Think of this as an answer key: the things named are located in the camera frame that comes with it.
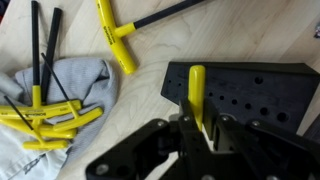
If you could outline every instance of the grey rag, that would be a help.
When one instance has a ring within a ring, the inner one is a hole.
[[[81,100],[83,109],[79,111],[80,114],[98,106],[103,109],[104,113],[95,121],[80,127],[71,146],[63,150],[24,150],[21,148],[22,143],[32,141],[34,138],[0,125],[0,135],[6,138],[0,139],[0,157],[5,157],[0,159],[0,179],[55,179],[64,164],[78,158],[91,144],[114,106],[118,92],[118,80],[110,64],[105,61],[95,58],[65,59],[54,64],[54,71],[69,98]],[[19,104],[17,101],[20,101],[30,106],[32,104],[32,78],[32,68],[19,71],[15,75],[15,83],[10,86],[17,90],[3,90],[0,87],[0,94],[2,92],[16,100],[16,104]],[[57,83],[51,78],[47,103],[52,104],[62,101],[65,101],[64,96]],[[0,102],[6,104],[2,96]],[[46,122],[55,124],[72,118],[72,114],[68,114],[48,119]]]

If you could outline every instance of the black tool holder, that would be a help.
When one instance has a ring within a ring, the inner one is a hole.
[[[204,121],[213,125],[214,153],[183,100],[177,119],[150,121],[93,161],[87,179],[144,179],[172,152],[179,158],[161,179],[320,179],[318,144],[258,119],[244,126],[208,100]]]
[[[205,97],[239,122],[259,118],[296,132],[319,84],[305,64],[170,62],[161,95],[178,104],[188,96],[189,69],[206,67]]]

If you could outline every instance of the black plastic bracket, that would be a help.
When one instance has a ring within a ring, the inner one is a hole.
[[[161,95],[178,104],[188,95],[189,69],[206,67],[205,97],[242,124],[261,119],[296,132],[319,84],[305,64],[170,62]]]

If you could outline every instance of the yellow t-handle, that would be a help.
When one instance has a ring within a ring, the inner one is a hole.
[[[190,68],[188,100],[200,131],[202,131],[205,74],[204,66],[196,65]]]
[[[126,74],[132,74],[136,71],[137,66],[125,48],[121,37],[134,32],[136,30],[134,24],[128,23],[121,27],[116,27],[109,0],[96,0],[96,3],[105,38],[108,41],[114,56],[119,62],[122,70]]]

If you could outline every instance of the wooden workbench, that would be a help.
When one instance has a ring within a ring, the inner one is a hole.
[[[85,179],[86,165],[153,118],[167,119],[178,107],[160,96],[166,67],[180,61],[304,62],[320,72],[319,0],[207,0],[126,36],[139,64],[125,76],[110,51],[94,0],[40,2],[40,52],[45,52],[54,7],[63,9],[55,57],[94,56],[109,60],[120,76],[118,102],[84,155],[66,166],[59,180]],[[180,0],[111,0],[120,25],[138,20]],[[30,1],[11,1],[0,25],[0,70],[13,74],[31,66]],[[299,129],[301,134],[320,112],[319,95]],[[158,168],[149,177],[155,179]]]

